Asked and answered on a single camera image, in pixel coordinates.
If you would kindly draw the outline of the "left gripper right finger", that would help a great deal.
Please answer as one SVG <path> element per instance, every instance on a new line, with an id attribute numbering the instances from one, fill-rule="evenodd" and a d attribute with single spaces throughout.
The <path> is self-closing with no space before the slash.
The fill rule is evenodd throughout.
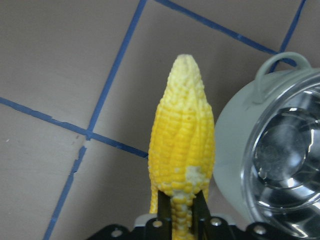
<path id="1" fill-rule="evenodd" d="M 195 195 L 195 198 L 192 202 L 191 211 L 191 233 L 194 235 L 196 240 L 208 240 L 208 229 L 211 214 L 202 190 Z"/>

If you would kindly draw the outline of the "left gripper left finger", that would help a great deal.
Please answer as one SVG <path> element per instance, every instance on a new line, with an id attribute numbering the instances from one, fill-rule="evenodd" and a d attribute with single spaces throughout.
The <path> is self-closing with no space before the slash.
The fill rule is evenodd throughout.
<path id="1" fill-rule="evenodd" d="M 161 225 L 156 228 L 157 240 L 171 240 L 172 239 L 172 213 L 171 213 L 171 199 L 169 196 L 161 191 L 158 191 L 158 207 L 157 207 L 157 221 Z"/>

